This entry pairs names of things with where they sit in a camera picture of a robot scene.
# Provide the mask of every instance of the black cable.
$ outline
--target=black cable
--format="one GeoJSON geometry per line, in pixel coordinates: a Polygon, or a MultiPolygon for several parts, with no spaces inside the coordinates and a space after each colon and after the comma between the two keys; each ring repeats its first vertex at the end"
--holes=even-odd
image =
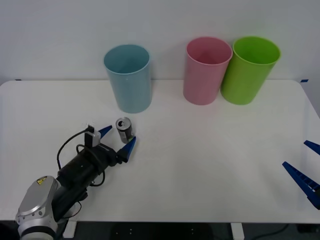
{"type": "Polygon", "coordinates": [[[266,233],[266,234],[261,234],[259,236],[256,236],[256,237],[252,238],[251,240],[257,240],[257,239],[260,239],[260,238],[264,238],[264,237],[268,237],[268,236],[272,236],[272,235],[276,235],[276,234],[282,233],[288,227],[289,227],[289,224],[286,224],[286,225],[284,225],[283,228],[279,229],[278,231],[274,231],[274,232],[270,232],[270,233],[266,233]]]}
{"type": "Polygon", "coordinates": [[[72,139],[74,139],[75,137],[81,135],[81,134],[84,134],[86,132],[89,131],[89,127],[87,127],[85,130],[83,131],[80,131],[78,132],[77,134],[73,135],[72,137],[70,137],[67,141],[65,141],[65,143],[60,147],[59,151],[58,151],[58,154],[56,155],[56,162],[58,163],[58,168],[59,170],[61,170],[61,164],[60,164],[60,160],[59,160],[59,156],[60,156],[60,153],[62,151],[62,149],[64,149],[65,145],[67,145],[67,143],[69,143],[72,139]]]}
{"type": "Polygon", "coordinates": [[[93,184],[91,183],[90,186],[91,187],[99,187],[101,186],[102,184],[104,184],[105,182],[105,179],[106,179],[106,173],[105,171],[103,170],[103,166],[102,166],[102,163],[101,161],[99,160],[99,158],[97,157],[97,155],[87,146],[83,145],[83,144],[78,144],[75,149],[76,149],[76,152],[79,154],[80,151],[79,151],[79,147],[83,147],[86,151],[88,151],[94,158],[95,160],[97,161],[99,167],[100,167],[100,170],[99,171],[102,171],[102,181],[99,183],[99,184],[93,184]]]}
{"type": "Polygon", "coordinates": [[[61,219],[70,219],[70,218],[74,217],[75,215],[77,215],[82,209],[82,204],[79,201],[77,201],[77,203],[80,204],[79,210],[75,214],[73,214],[71,216],[62,217],[61,219]]]}

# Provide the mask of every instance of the white wall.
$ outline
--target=white wall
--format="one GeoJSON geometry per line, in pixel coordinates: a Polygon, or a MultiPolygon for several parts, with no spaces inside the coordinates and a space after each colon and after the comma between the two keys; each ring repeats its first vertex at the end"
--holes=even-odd
{"type": "Polygon", "coordinates": [[[105,53],[125,43],[150,51],[153,78],[180,79],[190,39],[259,35],[282,50],[269,78],[320,87],[319,12],[319,0],[3,0],[0,82],[105,79],[105,53]]]}

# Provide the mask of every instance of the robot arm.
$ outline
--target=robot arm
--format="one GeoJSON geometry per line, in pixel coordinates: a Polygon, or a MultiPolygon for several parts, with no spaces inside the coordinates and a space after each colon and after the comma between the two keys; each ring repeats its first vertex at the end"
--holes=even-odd
{"type": "Polygon", "coordinates": [[[127,145],[115,152],[100,143],[100,139],[112,128],[96,131],[89,126],[85,133],[83,150],[58,171],[57,178],[43,176],[28,188],[16,214],[18,232],[22,240],[53,240],[58,221],[68,218],[68,211],[76,203],[84,200],[87,187],[100,186],[93,182],[100,174],[105,176],[105,169],[116,164],[127,163],[134,148],[134,137],[127,145]]]}

